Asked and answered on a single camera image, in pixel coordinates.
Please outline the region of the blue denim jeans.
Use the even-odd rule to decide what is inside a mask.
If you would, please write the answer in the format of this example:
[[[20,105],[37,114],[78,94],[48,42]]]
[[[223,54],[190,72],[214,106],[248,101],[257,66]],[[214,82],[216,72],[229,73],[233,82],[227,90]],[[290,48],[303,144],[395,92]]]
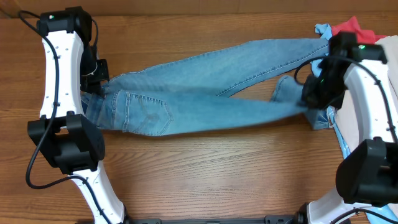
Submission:
[[[288,72],[328,53],[325,39],[264,39],[112,78],[84,93],[85,116],[98,128],[146,136],[229,129],[321,111],[301,100]]]

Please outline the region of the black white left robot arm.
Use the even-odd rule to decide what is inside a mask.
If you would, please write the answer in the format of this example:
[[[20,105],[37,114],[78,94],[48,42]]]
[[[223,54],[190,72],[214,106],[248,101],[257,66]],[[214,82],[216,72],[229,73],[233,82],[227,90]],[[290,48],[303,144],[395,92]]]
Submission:
[[[109,79],[108,65],[97,53],[97,23],[82,7],[45,12],[29,24],[42,38],[45,50],[45,95],[39,119],[30,121],[28,135],[36,148],[25,174],[27,185],[34,161],[42,154],[64,177],[43,189],[72,180],[80,189],[93,223],[131,223],[104,169],[105,144],[101,131],[86,118],[81,93],[99,93]]]

